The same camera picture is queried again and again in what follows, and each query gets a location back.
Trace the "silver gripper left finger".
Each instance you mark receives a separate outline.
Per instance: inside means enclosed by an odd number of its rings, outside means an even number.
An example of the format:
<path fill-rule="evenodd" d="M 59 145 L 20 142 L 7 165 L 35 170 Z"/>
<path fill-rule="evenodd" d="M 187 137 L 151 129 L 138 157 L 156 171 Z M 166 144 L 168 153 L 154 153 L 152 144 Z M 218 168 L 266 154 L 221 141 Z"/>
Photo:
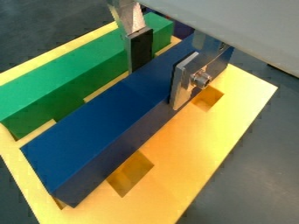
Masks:
<path fill-rule="evenodd" d="M 154 29 L 146 25 L 140 3 L 135 0 L 107 0 L 124 41 L 128 72 L 132 73 L 154 57 Z"/>

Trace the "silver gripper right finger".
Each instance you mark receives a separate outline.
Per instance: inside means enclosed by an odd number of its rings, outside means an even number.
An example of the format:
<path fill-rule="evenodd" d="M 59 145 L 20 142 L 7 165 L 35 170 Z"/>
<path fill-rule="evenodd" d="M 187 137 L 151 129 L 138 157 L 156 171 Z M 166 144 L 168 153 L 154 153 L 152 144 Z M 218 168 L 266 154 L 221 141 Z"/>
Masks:
<path fill-rule="evenodd" d="M 172 70 L 170 105 L 178 110 L 191 99 L 195 88 L 204 89 L 212 81 L 208 65 L 229 49 L 229 45 L 212 36 L 195 31 L 191 46 L 195 51 L 184 56 Z"/>

